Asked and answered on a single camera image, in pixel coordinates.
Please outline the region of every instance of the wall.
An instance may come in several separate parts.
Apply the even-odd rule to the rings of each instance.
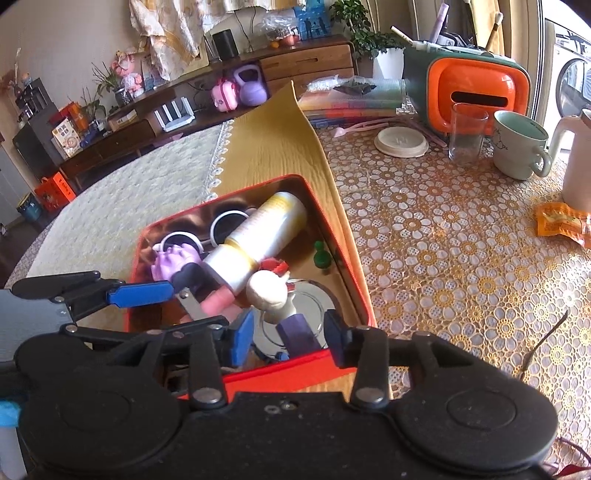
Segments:
[[[0,17],[2,45],[0,74],[14,66],[21,47],[19,70],[40,77],[58,108],[79,100],[82,88],[94,88],[91,62],[108,63],[116,50],[137,44],[129,21],[126,0],[18,0]],[[115,103],[112,95],[103,104]],[[12,145],[17,132],[17,112],[11,100],[0,101],[3,143],[27,183],[37,184],[24,160]]]

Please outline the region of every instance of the trash bin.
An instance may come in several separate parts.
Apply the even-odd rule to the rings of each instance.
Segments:
[[[20,213],[27,222],[36,222],[39,220],[43,207],[32,193],[27,193],[19,202],[17,212]]]

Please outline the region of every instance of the white cup lid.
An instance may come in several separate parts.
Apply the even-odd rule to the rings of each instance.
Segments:
[[[383,129],[374,139],[380,152],[399,158],[423,156],[429,149],[425,136],[409,127],[389,127]]]

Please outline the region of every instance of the stuffed toy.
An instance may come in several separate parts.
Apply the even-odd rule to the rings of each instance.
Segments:
[[[132,54],[118,50],[115,53],[117,59],[111,64],[111,68],[118,77],[121,77],[121,86],[133,97],[137,98],[144,92],[143,78],[135,70],[135,59]]]

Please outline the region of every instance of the black speaker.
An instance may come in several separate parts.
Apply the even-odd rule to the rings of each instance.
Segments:
[[[238,57],[236,42],[232,36],[232,30],[222,30],[212,35],[213,42],[216,44],[217,53],[222,60],[230,60]]]

